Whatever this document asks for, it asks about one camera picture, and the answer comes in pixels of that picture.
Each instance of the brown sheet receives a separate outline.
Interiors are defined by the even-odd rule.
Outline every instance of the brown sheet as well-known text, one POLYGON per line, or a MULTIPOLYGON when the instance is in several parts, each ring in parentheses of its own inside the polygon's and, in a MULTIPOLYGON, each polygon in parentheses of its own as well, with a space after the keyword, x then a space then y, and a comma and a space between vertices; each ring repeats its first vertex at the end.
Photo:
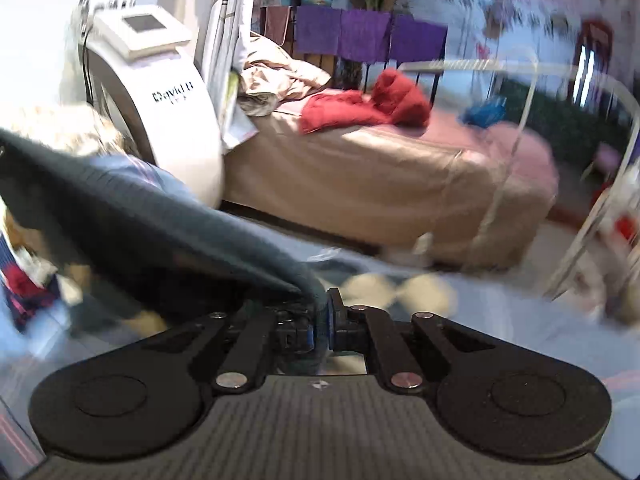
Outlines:
POLYGON ((435 109, 426 130, 354 126, 302 136, 303 104, 254 119, 260 132, 225 157, 226 200, 379 246, 412 248, 430 232, 436 260, 508 267, 520 261, 555 199, 550 152, 531 133, 497 218, 470 254, 514 126, 500 124, 499 137, 482 139, 435 109))

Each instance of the red cloth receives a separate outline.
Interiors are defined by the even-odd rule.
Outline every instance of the red cloth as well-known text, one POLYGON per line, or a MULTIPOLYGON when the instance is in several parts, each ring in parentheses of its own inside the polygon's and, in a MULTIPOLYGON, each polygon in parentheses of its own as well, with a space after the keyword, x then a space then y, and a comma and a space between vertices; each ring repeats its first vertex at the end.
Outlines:
POLYGON ((358 90, 311 97, 302 108, 298 127, 302 134, 356 124, 419 128, 429 123, 430 114, 431 104, 414 82, 387 68, 376 80, 370 100, 365 100, 358 90))

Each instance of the white wall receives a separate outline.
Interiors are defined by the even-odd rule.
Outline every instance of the white wall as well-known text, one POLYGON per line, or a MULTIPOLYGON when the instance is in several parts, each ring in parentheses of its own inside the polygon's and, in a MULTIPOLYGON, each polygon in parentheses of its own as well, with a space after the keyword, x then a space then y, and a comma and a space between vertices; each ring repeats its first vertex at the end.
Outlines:
POLYGON ((82 98, 70 67, 65 67, 65 41, 77 4, 78 0, 0 0, 0 102, 44 104, 82 98))

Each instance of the white monitor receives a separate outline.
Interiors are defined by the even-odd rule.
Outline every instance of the white monitor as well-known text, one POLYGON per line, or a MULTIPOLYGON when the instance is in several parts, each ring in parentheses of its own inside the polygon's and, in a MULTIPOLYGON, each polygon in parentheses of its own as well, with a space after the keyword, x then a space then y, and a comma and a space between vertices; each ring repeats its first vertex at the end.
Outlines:
POLYGON ((191 40, 191 31, 156 5, 99 11, 94 30, 127 60, 173 50, 191 40))

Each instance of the white curtain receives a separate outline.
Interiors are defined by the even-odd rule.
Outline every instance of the white curtain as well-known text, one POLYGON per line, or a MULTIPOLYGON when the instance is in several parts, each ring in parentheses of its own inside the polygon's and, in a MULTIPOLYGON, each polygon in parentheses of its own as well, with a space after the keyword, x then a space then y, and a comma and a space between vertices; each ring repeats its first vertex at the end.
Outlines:
POLYGON ((254 0, 206 0, 200 17, 194 62, 209 90, 227 149, 238 144, 242 132, 254 128, 236 105, 238 77, 232 73, 244 68, 253 4, 254 0))

